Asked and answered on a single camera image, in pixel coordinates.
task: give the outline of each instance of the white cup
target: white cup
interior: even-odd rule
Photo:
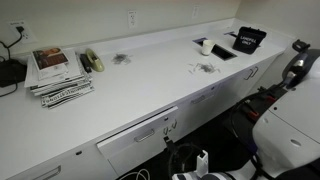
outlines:
[[[202,54],[205,56],[209,56],[214,45],[215,44],[212,40],[204,40],[202,45]]]

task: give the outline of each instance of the white robot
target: white robot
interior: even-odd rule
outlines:
[[[175,174],[173,180],[264,180],[306,165],[320,157],[320,50],[294,44],[299,54],[283,72],[288,92],[253,128],[256,156],[237,171],[208,173],[208,154],[197,158],[197,170]]]

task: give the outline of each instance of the magazine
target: magazine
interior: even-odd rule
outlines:
[[[52,47],[32,51],[39,80],[68,72],[68,58],[61,48]]]

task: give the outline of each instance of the white countertop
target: white countertop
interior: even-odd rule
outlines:
[[[231,30],[146,42],[144,47],[118,52],[130,55],[127,65],[113,64],[116,53],[101,53],[100,47],[98,56],[106,69],[92,73],[96,90],[52,110],[41,108],[40,99],[20,83],[17,92],[0,99],[0,179],[83,144],[94,144],[285,49],[266,41],[251,56],[237,52],[231,48],[235,38],[223,35]],[[192,42],[202,37],[238,57],[223,61],[213,54],[202,56],[201,47]],[[197,63],[211,63],[220,72],[193,72],[191,65]]]

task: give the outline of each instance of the stack of papers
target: stack of papers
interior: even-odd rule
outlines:
[[[25,87],[35,96],[41,96],[42,107],[54,108],[72,99],[94,91],[92,77],[84,70],[79,56],[73,50],[65,50],[68,71],[39,80],[39,72],[32,57],[28,59]]]

